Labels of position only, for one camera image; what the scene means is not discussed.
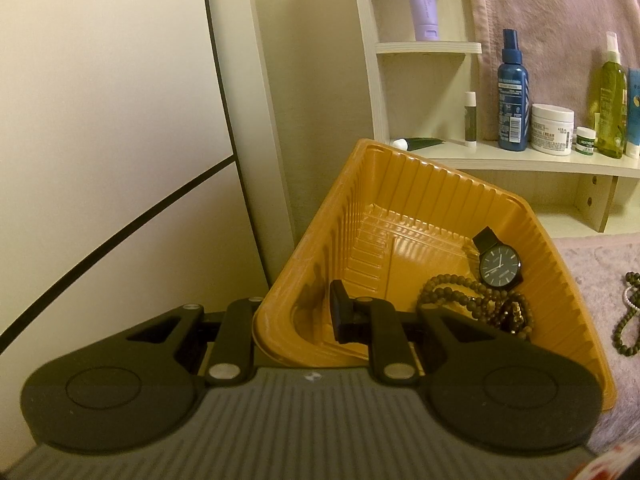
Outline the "white cream jar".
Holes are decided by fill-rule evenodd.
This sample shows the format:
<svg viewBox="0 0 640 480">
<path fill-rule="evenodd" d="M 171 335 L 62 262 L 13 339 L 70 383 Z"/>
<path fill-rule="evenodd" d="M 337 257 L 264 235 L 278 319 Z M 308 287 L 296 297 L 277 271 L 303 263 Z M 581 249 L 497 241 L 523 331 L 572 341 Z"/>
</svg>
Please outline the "white cream jar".
<svg viewBox="0 0 640 480">
<path fill-rule="evenodd" d="M 533 104 L 529 118 L 530 145 L 536 151 L 567 156 L 572 150 L 574 110 L 551 104 Z"/>
</svg>

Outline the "lilac hanging towel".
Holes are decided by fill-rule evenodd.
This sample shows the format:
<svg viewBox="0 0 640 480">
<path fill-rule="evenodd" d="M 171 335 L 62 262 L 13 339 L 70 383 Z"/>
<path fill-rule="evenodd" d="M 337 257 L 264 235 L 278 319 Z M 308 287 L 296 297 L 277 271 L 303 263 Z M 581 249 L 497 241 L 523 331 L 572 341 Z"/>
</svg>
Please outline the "lilac hanging towel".
<svg viewBox="0 0 640 480">
<path fill-rule="evenodd" d="M 589 126 L 599 99 L 606 35 L 615 32 L 623 66 L 639 65 L 639 0 L 471 0 L 480 55 L 480 132 L 498 138 L 498 67 L 503 33 L 514 29 L 533 103 L 569 108 Z"/>
</svg>

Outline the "green white lip balm stick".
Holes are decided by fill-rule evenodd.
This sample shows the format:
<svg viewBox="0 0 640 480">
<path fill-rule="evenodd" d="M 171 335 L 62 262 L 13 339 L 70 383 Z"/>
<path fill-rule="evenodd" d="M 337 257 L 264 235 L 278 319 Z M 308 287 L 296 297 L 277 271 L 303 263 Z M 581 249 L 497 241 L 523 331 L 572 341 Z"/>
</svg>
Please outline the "green white lip balm stick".
<svg viewBox="0 0 640 480">
<path fill-rule="evenodd" d="M 464 143 L 468 148 L 475 148 L 477 140 L 477 102 L 476 93 L 465 92 L 464 98 Z"/>
</svg>

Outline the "orange plastic tray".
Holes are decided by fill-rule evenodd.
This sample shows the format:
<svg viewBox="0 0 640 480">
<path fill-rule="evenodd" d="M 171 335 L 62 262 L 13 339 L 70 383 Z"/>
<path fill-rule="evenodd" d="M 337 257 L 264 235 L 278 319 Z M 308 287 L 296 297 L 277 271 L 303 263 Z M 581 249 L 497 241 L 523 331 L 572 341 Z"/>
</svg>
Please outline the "orange plastic tray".
<svg viewBox="0 0 640 480">
<path fill-rule="evenodd" d="M 254 317 L 256 344 L 286 366 L 357 366 L 363 344 L 334 337 L 329 288 L 382 298 L 411 312 L 437 274 L 475 278 L 473 237 L 491 228 L 522 259 L 520 292 L 534 344 L 582 364 L 612 408 L 616 387 L 579 289 L 533 209 L 520 196 L 437 162 L 362 140 Z"/>
</svg>

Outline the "small green lip salve jar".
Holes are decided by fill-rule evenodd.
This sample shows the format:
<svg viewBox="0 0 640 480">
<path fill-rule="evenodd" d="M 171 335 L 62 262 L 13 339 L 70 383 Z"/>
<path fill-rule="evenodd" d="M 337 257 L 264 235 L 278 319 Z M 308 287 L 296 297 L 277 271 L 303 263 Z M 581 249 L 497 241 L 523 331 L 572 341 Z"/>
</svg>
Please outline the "small green lip salve jar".
<svg viewBox="0 0 640 480">
<path fill-rule="evenodd" d="M 597 133 L 593 129 L 577 127 L 574 134 L 574 151 L 582 155 L 591 156 L 594 153 L 596 137 Z"/>
</svg>

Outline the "green olive spray bottle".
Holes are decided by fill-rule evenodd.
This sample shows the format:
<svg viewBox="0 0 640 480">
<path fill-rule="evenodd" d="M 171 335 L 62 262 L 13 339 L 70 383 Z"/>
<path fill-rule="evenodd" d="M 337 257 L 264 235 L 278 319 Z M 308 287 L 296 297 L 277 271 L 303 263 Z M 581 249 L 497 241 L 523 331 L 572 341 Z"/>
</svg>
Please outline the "green olive spray bottle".
<svg viewBox="0 0 640 480">
<path fill-rule="evenodd" d="M 626 92 L 626 75 L 617 34 L 607 32 L 605 62 L 600 71 L 596 149 L 615 159 L 620 159 L 625 149 Z"/>
</svg>

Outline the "cream wooden shelf unit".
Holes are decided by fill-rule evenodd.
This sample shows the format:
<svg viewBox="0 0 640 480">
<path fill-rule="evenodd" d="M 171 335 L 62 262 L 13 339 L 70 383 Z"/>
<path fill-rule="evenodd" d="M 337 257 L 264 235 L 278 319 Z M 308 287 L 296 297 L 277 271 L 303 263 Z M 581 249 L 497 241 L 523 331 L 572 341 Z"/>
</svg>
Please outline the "cream wooden shelf unit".
<svg viewBox="0 0 640 480">
<path fill-rule="evenodd" d="M 409 0 L 356 0 L 374 140 L 439 138 L 421 156 L 474 174 L 533 207 L 553 237 L 639 229 L 639 164 L 629 157 L 553 156 L 464 143 L 464 98 L 480 92 L 480 57 L 470 0 L 436 0 L 439 38 L 414 36 Z"/>
</svg>

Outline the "black wristwatch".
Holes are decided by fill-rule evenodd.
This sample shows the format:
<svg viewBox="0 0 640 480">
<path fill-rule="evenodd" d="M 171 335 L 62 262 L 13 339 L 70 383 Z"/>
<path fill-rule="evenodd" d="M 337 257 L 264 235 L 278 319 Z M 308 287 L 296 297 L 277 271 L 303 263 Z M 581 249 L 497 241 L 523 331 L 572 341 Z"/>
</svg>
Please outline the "black wristwatch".
<svg viewBox="0 0 640 480">
<path fill-rule="evenodd" d="M 512 246 L 499 240 L 489 226 L 473 237 L 473 243 L 478 251 L 480 280 L 485 285 L 508 292 L 521 284 L 520 255 Z"/>
</svg>

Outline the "blue white tube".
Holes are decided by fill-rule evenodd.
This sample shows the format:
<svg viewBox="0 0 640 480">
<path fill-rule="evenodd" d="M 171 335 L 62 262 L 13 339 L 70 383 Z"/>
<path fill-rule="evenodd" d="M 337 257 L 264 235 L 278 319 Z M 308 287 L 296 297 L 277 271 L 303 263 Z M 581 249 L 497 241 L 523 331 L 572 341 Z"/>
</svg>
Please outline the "blue white tube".
<svg viewBox="0 0 640 480">
<path fill-rule="evenodd" d="M 628 70 L 626 155 L 639 158 L 640 151 L 640 70 Z"/>
</svg>

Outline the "blue spray bottle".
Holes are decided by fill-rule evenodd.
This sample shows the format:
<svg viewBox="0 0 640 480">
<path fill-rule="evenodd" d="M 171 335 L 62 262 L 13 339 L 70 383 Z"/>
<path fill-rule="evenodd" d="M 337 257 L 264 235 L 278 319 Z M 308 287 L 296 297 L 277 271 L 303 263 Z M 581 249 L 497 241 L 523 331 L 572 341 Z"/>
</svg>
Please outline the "blue spray bottle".
<svg viewBox="0 0 640 480">
<path fill-rule="evenodd" d="M 511 152 L 522 152 L 527 145 L 528 71 L 518 43 L 518 32 L 502 32 L 502 63 L 498 68 L 498 144 Z"/>
</svg>

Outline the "lilac towel on table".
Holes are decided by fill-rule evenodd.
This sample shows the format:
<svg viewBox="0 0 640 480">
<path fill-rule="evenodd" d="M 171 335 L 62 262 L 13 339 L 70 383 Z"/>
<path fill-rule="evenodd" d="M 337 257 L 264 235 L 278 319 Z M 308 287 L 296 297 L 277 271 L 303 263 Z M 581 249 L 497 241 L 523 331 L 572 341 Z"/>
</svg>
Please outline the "lilac towel on table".
<svg viewBox="0 0 640 480">
<path fill-rule="evenodd" d="M 639 270 L 637 234 L 563 237 L 555 241 L 585 301 L 617 389 L 614 408 L 600 416 L 589 440 L 598 454 L 639 437 L 639 358 L 613 346 L 614 328 L 627 312 L 625 276 Z"/>
</svg>

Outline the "dark green small tube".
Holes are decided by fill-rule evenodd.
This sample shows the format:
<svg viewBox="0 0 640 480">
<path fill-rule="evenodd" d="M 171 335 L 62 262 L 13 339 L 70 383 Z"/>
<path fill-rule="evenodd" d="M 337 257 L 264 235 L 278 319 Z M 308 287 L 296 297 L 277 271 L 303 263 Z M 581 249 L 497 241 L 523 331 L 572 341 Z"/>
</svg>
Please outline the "dark green small tube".
<svg viewBox="0 0 640 480">
<path fill-rule="evenodd" d="M 442 144 L 442 140 L 436 138 L 398 138 L 392 142 L 394 148 L 408 152 L 431 148 L 439 144 Z"/>
</svg>

